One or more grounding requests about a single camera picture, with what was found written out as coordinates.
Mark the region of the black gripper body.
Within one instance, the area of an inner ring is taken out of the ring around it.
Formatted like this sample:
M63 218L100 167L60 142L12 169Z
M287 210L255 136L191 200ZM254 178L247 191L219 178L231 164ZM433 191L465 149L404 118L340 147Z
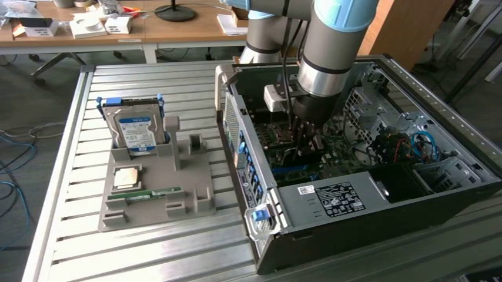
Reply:
M332 117L338 95L320 97L315 95L299 96L292 105L295 119L322 128Z

